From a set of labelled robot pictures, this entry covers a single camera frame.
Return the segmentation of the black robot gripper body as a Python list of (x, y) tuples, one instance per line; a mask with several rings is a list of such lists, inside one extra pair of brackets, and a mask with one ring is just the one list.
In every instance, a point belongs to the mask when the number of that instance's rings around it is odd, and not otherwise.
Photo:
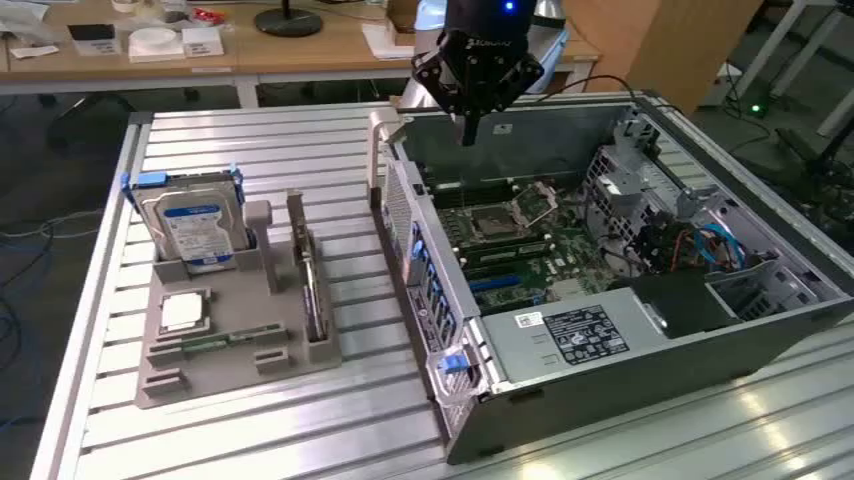
[(443, 32), (462, 32), (466, 36), (462, 81), (469, 98), (470, 67), (481, 57), (530, 53), (527, 34), (535, 5), (534, 1), (451, 1), (447, 4)]

